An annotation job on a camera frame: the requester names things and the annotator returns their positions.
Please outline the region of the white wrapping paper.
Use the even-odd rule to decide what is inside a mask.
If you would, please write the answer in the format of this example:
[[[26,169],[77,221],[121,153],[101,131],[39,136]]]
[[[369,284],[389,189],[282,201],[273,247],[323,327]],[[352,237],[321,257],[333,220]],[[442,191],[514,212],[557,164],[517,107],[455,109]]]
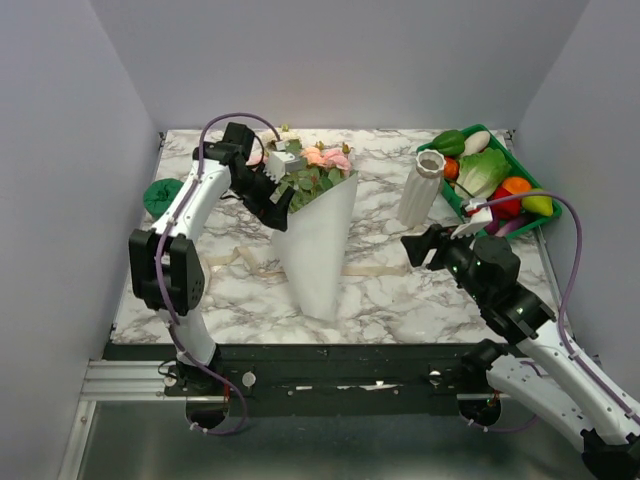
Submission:
[[[288,291],[306,316],[336,319],[357,183],[358,174],[353,172],[290,214],[285,232],[272,234],[272,246],[286,276]]]

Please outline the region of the pink rose flower bouquet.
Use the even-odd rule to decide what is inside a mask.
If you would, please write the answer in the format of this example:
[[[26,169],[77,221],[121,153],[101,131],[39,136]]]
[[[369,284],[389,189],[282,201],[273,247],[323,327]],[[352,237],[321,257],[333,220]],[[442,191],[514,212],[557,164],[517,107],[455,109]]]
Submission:
[[[279,181],[276,197],[281,196],[288,187],[294,190],[289,204],[289,213],[294,214],[355,174],[352,160],[353,148],[345,142],[330,146],[317,140],[313,145],[305,146],[300,135],[286,124],[276,128],[277,134],[268,130],[260,136],[260,147],[255,150],[247,164],[251,169],[265,166],[269,158],[277,151],[277,143],[284,151],[291,153],[301,167],[291,173],[285,173]]]

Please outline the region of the cream ribbon with gold letters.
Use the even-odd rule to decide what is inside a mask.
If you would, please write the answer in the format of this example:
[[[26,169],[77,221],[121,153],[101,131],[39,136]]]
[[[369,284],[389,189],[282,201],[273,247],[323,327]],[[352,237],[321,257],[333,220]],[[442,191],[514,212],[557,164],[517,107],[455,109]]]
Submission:
[[[254,255],[252,250],[246,246],[235,247],[229,255],[210,256],[200,255],[202,263],[206,263],[208,268],[228,267],[237,261],[242,261],[245,268],[252,275],[261,278],[273,278],[282,276],[285,271],[282,268],[267,269]],[[344,265],[341,269],[341,275],[346,277],[381,277],[395,276],[401,277],[407,275],[411,270],[408,263],[397,266],[361,266],[361,265]]]

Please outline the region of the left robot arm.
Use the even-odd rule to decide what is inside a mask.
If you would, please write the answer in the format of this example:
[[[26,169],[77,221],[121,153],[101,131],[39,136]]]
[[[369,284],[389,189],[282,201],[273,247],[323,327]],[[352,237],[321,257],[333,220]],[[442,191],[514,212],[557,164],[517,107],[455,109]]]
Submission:
[[[281,140],[275,151],[262,150],[259,162],[251,162],[252,149],[260,142],[252,129],[235,122],[226,126],[221,140],[199,140],[188,178],[168,209],[151,228],[134,230],[128,241],[133,293],[163,320],[177,362],[189,368],[188,384],[201,395],[230,383],[213,364],[217,345],[200,307],[205,275],[196,242],[206,220],[232,192],[263,225],[281,232],[288,227],[294,191],[277,189],[300,166]]]

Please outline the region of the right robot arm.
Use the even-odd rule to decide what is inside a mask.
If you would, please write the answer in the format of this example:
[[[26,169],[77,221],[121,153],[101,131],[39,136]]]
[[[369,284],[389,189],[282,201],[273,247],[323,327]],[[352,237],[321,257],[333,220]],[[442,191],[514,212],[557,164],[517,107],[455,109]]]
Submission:
[[[492,331],[541,367],[544,377],[490,340],[466,354],[457,374],[469,390],[488,386],[505,393],[553,426],[581,454],[598,479],[639,476],[638,402],[612,381],[595,381],[598,366],[559,332],[553,311],[518,280],[520,259],[507,239],[456,238],[450,228],[432,225],[401,242],[414,267],[447,270],[476,302]],[[619,405],[609,393],[621,394]]]

